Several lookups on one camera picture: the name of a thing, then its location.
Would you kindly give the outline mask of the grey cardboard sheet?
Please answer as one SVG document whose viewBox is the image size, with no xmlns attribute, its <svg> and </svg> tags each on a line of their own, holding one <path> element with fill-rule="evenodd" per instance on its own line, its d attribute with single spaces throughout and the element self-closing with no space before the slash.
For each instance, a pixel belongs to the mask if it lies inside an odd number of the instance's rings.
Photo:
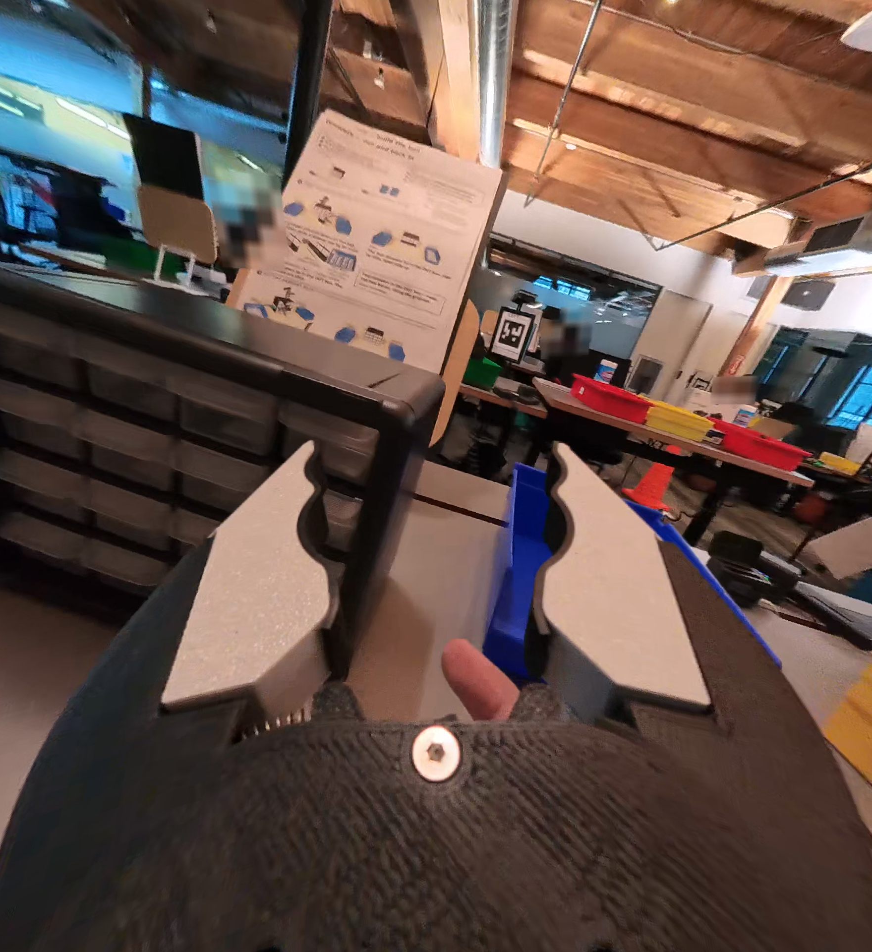
<svg viewBox="0 0 872 952">
<path fill-rule="evenodd" d="M 799 559 L 838 581 L 872 570 L 872 516 L 813 539 Z"/>
</svg>

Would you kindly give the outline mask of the black wall speaker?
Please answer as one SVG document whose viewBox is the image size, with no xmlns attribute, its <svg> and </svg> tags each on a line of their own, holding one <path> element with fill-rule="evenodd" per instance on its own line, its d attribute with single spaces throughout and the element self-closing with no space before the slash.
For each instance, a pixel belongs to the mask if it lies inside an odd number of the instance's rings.
<svg viewBox="0 0 872 952">
<path fill-rule="evenodd" d="M 797 279 L 792 281 L 780 304 L 797 310 L 815 313 L 823 309 L 835 289 L 835 280 Z"/>
</svg>

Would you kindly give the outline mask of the black drawer organizer cabinet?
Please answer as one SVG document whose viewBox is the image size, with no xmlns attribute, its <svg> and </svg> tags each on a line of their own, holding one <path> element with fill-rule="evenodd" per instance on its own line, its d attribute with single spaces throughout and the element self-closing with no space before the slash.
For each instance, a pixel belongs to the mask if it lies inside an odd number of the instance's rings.
<svg viewBox="0 0 872 952">
<path fill-rule="evenodd" d="M 326 638 L 326 654 L 331 675 L 345 677 L 380 578 L 392 563 L 406 496 L 418 479 L 442 403 L 441 378 L 203 296 L 145 283 L 0 263 L 0 304 L 379 434 L 349 551 L 337 554 L 326 544 L 324 499 L 324 533 L 314 541 L 339 579 L 340 611 Z M 319 460 L 318 467 L 323 497 L 329 488 L 344 489 L 324 478 Z M 134 598 L 23 565 L 1 547 L 0 584 L 122 622 L 155 590 Z"/>
</svg>

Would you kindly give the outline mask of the person's right hand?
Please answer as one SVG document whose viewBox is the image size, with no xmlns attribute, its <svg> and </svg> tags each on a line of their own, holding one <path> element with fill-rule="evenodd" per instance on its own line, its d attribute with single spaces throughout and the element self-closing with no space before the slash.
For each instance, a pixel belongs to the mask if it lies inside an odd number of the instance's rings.
<svg viewBox="0 0 872 952">
<path fill-rule="evenodd" d="M 508 720 L 520 696 L 506 674 L 463 639 L 451 640 L 442 650 L 442 674 L 476 721 Z"/>
</svg>

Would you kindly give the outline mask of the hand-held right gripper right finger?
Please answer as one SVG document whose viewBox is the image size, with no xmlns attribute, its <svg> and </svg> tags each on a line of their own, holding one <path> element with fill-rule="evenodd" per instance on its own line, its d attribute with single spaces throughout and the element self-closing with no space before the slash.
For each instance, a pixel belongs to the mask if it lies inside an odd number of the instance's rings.
<svg viewBox="0 0 872 952">
<path fill-rule="evenodd" d="M 629 703 L 711 713 L 655 530 L 570 446 L 554 444 L 548 473 L 554 541 L 536 577 L 540 678 L 586 722 Z"/>
</svg>

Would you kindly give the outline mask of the yellow plastic tray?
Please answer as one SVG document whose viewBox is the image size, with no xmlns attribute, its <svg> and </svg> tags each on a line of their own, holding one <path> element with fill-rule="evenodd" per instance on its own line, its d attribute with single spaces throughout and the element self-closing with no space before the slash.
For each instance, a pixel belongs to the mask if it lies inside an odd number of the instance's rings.
<svg viewBox="0 0 872 952">
<path fill-rule="evenodd" d="M 702 442 L 713 429 L 710 420 L 694 412 L 662 401 L 650 401 L 644 425 L 664 434 L 692 442 Z"/>
</svg>

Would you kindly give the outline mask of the long wooden table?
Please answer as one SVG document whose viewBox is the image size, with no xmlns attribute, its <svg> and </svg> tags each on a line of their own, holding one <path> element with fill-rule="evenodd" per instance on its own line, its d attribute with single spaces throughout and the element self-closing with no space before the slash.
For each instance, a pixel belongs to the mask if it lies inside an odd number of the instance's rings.
<svg viewBox="0 0 872 952">
<path fill-rule="evenodd" d="M 635 458 L 698 474 L 713 482 L 684 531 L 685 540 L 697 546 L 713 523 L 730 491 L 753 482 L 753 474 L 777 484 L 810 489 L 814 481 L 797 471 L 782 470 L 763 462 L 741 457 L 721 446 L 665 433 L 587 407 L 569 388 L 536 378 L 533 382 L 545 416 L 537 424 L 528 454 L 527 466 L 539 456 L 548 455 L 554 443 L 563 442 L 580 453 L 582 447 L 598 446 L 618 450 Z"/>
</svg>

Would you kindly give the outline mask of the red plastic bin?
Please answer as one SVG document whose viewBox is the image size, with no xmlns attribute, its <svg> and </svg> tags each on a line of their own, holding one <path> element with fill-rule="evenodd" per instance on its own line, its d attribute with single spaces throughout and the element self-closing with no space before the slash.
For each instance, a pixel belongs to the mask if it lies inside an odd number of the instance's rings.
<svg viewBox="0 0 872 952">
<path fill-rule="evenodd" d="M 622 387 L 580 374 L 574 374 L 573 377 L 571 396 L 591 411 L 642 425 L 654 407 L 652 401 L 632 394 Z"/>
<path fill-rule="evenodd" d="M 794 471 L 811 454 L 809 450 L 766 436 L 758 430 L 723 420 L 712 420 L 713 428 L 722 436 L 723 451 L 764 466 Z"/>
</svg>

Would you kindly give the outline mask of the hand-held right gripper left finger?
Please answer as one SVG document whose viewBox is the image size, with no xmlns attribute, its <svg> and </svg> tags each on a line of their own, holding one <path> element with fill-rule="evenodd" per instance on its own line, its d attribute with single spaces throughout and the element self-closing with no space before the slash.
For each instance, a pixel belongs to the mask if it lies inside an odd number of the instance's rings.
<svg viewBox="0 0 872 952">
<path fill-rule="evenodd" d="M 254 726 L 272 728 L 327 681 L 323 635 L 339 594 L 307 526 L 323 510 L 318 459 L 303 443 L 209 537 L 161 697 L 168 711 L 244 701 Z"/>
</svg>

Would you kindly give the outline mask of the black pole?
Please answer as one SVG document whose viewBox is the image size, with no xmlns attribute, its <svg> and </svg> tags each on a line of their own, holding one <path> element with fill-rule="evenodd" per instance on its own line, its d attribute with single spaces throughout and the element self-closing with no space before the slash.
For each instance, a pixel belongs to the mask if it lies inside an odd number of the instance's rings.
<svg viewBox="0 0 872 952">
<path fill-rule="evenodd" d="M 299 47 L 291 88 L 285 180 L 292 177 L 320 111 L 333 1 L 301 2 Z"/>
</svg>

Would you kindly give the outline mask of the orange traffic cone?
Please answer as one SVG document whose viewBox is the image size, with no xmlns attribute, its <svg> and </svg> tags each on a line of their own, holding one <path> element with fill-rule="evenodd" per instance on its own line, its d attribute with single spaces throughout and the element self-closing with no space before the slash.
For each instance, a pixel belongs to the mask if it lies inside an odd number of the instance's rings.
<svg viewBox="0 0 872 952">
<path fill-rule="evenodd" d="M 637 485 L 620 489 L 621 494 L 630 502 L 666 513 L 669 506 L 664 502 L 675 468 L 662 463 L 654 463 L 640 478 Z"/>
</svg>

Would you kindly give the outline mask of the blue plastic bin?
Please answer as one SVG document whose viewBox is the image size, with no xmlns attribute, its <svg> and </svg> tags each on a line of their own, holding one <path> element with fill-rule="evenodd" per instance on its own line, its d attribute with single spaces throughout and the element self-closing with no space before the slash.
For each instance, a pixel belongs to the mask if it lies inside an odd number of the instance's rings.
<svg viewBox="0 0 872 952">
<path fill-rule="evenodd" d="M 494 580 L 499 583 L 499 592 L 481 648 L 482 654 L 517 686 L 538 681 L 525 666 L 524 648 L 537 572 L 552 554 L 549 544 L 544 540 L 550 503 L 546 478 L 542 470 L 522 463 L 514 465 L 503 540 L 498 546 L 497 566 L 494 569 Z M 763 646 L 776 666 L 782 668 L 778 656 L 708 568 L 708 556 L 693 549 L 656 510 L 633 502 L 629 502 L 628 506 L 654 531 L 659 541 L 675 544 L 688 557 L 710 587 Z"/>
</svg>

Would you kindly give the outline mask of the set of clear organizer drawers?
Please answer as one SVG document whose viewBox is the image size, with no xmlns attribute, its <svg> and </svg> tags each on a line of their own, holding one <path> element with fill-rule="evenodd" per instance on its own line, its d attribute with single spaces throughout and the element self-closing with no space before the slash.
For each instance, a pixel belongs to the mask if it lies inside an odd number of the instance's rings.
<svg viewBox="0 0 872 952">
<path fill-rule="evenodd" d="M 379 434 L 0 304 L 0 547 L 148 596 L 298 448 L 349 551 Z"/>
</svg>

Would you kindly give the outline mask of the fiducial marker sign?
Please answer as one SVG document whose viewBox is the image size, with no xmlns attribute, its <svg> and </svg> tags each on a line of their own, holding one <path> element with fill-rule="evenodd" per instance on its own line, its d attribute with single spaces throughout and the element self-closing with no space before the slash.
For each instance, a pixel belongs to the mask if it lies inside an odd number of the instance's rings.
<svg viewBox="0 0 872 952">
<path fill-rule="evenodd" d="M 501 307 L 487 346 L 489 357 L 496 362 L 521 363 L 536 337 L 540 316 L 536 304 Z"/>
</svg>

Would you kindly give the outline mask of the silver ventilation duct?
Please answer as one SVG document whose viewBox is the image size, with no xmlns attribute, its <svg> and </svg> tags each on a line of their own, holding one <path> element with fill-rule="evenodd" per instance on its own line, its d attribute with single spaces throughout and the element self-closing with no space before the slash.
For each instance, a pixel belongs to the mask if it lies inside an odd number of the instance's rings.
<svg viewBox="0 0 872 952">
<path fill-rule="evenodd" d="M 478 93 L 478 160 L 501 167 L 517 1 L 473 2 Z"/>
</svg>

